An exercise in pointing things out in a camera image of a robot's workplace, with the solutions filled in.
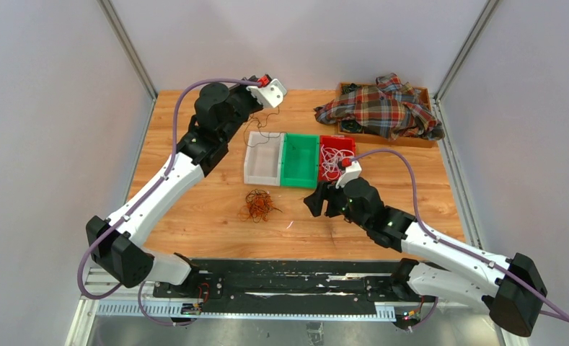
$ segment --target plaid shirt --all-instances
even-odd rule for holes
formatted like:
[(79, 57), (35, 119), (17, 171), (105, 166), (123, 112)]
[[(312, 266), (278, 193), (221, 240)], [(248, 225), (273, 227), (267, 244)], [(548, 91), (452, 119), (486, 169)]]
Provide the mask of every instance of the plaid shirt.
[(378, 77), (375, 86), (363, 86), (314, 110), (319, 123), (356, 120), (368, 132), (388, 139), (404, 136), (436, 141), (444, 137), (441, 122), (420, 103), (414, 88), (401, 84), (396, 74)]

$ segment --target white bin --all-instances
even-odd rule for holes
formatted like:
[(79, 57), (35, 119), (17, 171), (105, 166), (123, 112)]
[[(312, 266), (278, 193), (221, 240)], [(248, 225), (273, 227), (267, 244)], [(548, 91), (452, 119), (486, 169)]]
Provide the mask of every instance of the white bin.
[(280, 186), (285, 135), (277, 132), (250, 132), (244, 160), (245, 184)]

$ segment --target gray floor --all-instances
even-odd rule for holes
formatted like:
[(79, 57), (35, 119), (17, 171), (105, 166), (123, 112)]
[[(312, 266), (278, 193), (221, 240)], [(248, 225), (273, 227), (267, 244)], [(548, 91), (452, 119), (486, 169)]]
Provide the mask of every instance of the gray floor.
[(412, 334), (391, 323), (199, 319), (188, 327), (161, 327), (143, 317), (98, 316), (88, 345), (193, 346), (499, 346), (488, 316), (464, 309), (436, 311)]

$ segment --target red connector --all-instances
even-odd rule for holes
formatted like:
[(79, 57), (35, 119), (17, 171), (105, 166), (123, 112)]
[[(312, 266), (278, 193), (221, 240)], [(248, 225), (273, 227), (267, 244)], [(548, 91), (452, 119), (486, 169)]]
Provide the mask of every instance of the red connector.
[(261, 83), (260, 88), (263, 88), (264, 86), (269, 84), (269, 82), (271, 82), (271, 80), (270, 80), (268, 75), (264, 75), (263, 77), (259, 78), (258, 82)]
[(346, 157), (345, 159), (342, 160), (342, 166), (345, 167), (349, 167), (350, 165), (352, 165), (352, 161), (350, 160), (349, 157)]

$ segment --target orange cable bundle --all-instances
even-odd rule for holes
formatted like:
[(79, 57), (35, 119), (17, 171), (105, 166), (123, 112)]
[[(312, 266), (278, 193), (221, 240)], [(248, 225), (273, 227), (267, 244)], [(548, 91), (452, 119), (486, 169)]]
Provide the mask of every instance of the orange cable bundle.
[(254, 222), (267, 221), (267, 215), (272, 210), (282, 212), (273, 206), (271, 196), (264, 190), (255, 189), (246, 195), (246, 205), (239, 212), (239, 217), (246, 221), (251, 218)]

